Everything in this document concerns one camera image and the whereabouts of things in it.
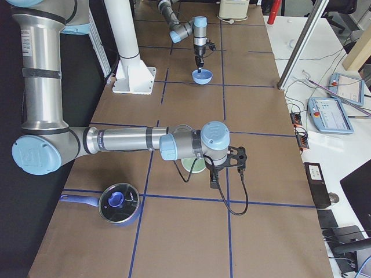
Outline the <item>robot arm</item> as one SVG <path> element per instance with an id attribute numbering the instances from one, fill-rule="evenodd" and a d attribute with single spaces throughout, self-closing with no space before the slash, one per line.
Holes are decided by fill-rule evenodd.
<path id="1" fill-rule="evenodd" d="M 10 5 L 1 2 L 1 189 L 3 191 L 59 191 L 68 179 L 95 184 L 128 182 L 144 184 L 148 152 L 100 153 L 78 159 L 47 175 L 31 175 L 13 161 L 11 146 L 21 134 L 24 81 L 21 74 L 19 26 Z M 103 80 L 89 38 L 61 37 L 63 116 L 73 126 L 84 126 L 94 118 L 103 92 Z"/>
<path id="2" fill-rule="evenodd" d="M 207 37 L 208 20 L 205 16 L 196 16 L 186 23 L 181 23 L 172 9 L 172 5 L 176 2 L 161 0 L 158 1 L 157 7 L 169 26 L 169 35 L 173 43 L 179 43 L 193 35 L 197 73 L 201 73 L 206 48 L 208 47 L 212 52 L 216 50 L 215 44 Z"/>

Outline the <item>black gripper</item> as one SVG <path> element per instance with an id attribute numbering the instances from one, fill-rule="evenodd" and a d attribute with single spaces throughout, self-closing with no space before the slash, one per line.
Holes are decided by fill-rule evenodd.
<path id="1" fill-rule="evenodd" d="M 207 37 L 194 37 L 194 54 L 195 54 L 195 63 L 197 66 L 197 73 L 201 73 L 204 60 L 203 56 L 206 53 L 206 48 L 209 48 L 211 51 L 216 50 L 215 44 Z"/>
<path id="2" fill-rule="evenodd" d="M 220 165 L 215 165 L 211 158 L 205 158 L 205 166 L 210 171 L 210 188 L 218 189 L 219 172 L 229 166 L 229 163 L 225 161 Z"/>

